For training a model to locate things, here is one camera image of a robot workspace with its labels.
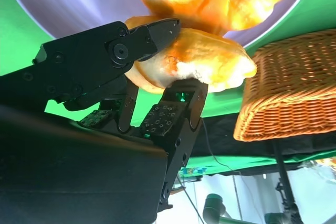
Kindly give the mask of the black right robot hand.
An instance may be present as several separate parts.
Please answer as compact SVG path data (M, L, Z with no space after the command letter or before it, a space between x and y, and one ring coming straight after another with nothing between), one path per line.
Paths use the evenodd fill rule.
M41 45L1 76L1 223L154 223L188 162L207 85L169 85L138 127L125 76L171 45L176 18L113 22Z

